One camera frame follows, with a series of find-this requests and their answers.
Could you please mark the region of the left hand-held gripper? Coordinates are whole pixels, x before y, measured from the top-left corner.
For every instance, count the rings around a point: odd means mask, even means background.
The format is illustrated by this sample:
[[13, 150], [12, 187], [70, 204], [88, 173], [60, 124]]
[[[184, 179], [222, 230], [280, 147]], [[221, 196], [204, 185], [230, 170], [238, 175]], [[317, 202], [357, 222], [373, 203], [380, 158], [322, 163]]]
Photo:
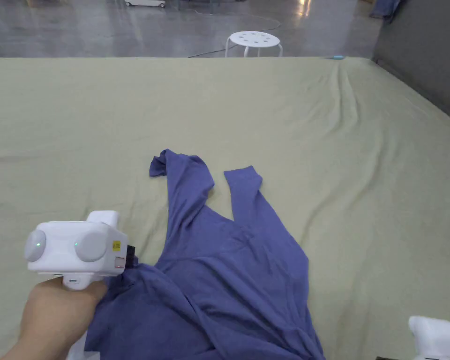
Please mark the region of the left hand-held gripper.
[[118, 229], [119, 214], [91, 212], [85, 221], [50, 221], [28, 236], [28, 270], [62, 277], [64, 286], [83, 290], [92, 282], [122, 274], [135, 263], [135, 247]]

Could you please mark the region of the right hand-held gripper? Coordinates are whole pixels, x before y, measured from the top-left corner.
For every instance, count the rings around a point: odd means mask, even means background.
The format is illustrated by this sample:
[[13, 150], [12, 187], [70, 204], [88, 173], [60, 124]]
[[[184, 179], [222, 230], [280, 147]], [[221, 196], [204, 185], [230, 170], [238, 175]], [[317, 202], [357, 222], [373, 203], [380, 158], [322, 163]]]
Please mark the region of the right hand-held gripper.
[[424, 316], [408, 320], [414, 338], [415, 360], [450, 360], [450, 322]]

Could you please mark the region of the person's left hand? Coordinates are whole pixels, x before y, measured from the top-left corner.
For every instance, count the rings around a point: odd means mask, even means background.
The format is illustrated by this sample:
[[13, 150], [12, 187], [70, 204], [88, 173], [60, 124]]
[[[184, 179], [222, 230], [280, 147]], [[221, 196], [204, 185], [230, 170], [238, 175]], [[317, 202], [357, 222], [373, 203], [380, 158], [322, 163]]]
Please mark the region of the person's left hand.
[[22, 359], [61, 360], [85, 334], [107, 286], [93, 282], [84, 290], [67, 289], [57, 277], [34, 286], [22, 315]]

